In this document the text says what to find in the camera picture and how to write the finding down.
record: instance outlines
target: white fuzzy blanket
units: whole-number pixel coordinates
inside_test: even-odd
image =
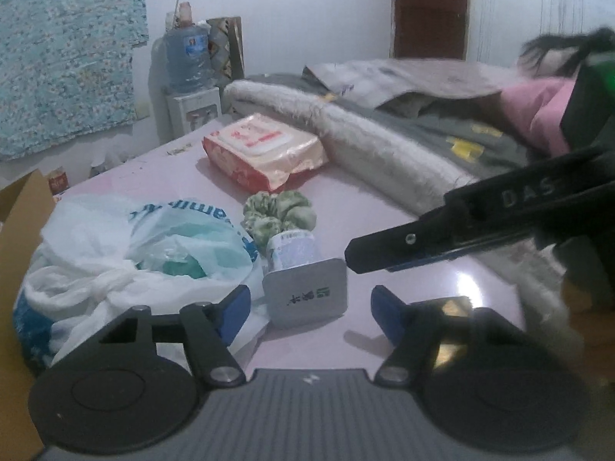
[[[242,114],[273,111],[291,118],[293,124],[321,137],[336,164],[416,216],[441,206],[448,191],[475,181],[415,141],[316,95],[241,80],[226,87],[224,101]],[[530,329],[543,343],[568,358],[580,351],[579,337],[567,326],[568,311],[559,295],[563,269],[549,252],[536,250],[532,241],[521,241],[475,257],[517,286],[537,320]]]

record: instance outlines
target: metal screw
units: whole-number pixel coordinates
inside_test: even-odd
[[[406,369],[397,366],[382,368],[378,372],[378,375],[381,379],[389,383],[404,383],[404,381],[407,381],[408,377],[410,377],[410,373]]]
[[[241,372],[231,366],[222,366],[212,369],[209,375],[218,383],[233,383],[233,381],[241,376]]]

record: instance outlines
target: table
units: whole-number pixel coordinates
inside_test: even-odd
[[[165,146],[69,189],[66,194],[124,194],[151,203],[196,198],[222,207],[239,225],[249,193],[210,166],[202,138],[224,125],[216,119]],[[314,235],[323,258],[343,257],[358,237],[413,219],[375,189],[329,163],[299,186],[318,216]],[[362,368],[373,374],[392,347],[371,317],[370,295],[384,285],[405,302],[466,295],[475,306],[491,307],[524,328],[515,288],[471,257],[402,272],[348,273],[348,310],[329,323],[267,329],[245,371],[256,368]]]

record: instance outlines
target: pink fabric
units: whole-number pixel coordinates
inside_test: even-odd
[[[570,152],[560,124],[574,88],[569,78],[540,78],[504,88],[504,115],[533,147],[552,157]]]

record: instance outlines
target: plastic bag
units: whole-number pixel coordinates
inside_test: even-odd
[[[134,305],[148,305],[154,315],[177,313],[190,303],[217,303],[239,284],[250,288],[253,310],[229,349],[253,342],[268,322],[256,247],[220,208],[196,200],[143,206],[113,195],[65,197],[41,236],[13,310],[35,368],[57,362]],[[187,367],[180,345],[158,349]]]

